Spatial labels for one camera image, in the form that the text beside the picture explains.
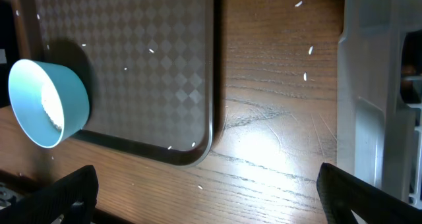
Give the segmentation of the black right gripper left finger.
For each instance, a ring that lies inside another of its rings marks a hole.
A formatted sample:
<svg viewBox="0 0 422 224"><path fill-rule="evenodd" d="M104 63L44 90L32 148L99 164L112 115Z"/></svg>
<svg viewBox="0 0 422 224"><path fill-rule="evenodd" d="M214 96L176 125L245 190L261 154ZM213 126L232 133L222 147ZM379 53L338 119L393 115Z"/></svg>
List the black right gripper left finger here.
<svg viewBox="0 0 422 224"><path fill-rule="evenodd" d="M96 170L86 165L1 210L1 223L91 223L99 190Z"/></svg>

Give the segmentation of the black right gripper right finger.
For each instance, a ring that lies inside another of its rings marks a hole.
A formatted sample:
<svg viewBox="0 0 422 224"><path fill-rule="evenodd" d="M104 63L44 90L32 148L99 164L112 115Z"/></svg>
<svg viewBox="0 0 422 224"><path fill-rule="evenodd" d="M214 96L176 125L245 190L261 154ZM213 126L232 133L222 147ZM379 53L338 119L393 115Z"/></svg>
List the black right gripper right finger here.
<svg viewBox="0 0 422 224"><path fill-rule="evenodd" d="M330 163L322 163L316 189L328 223L420 223L421 210Z"/></svg>

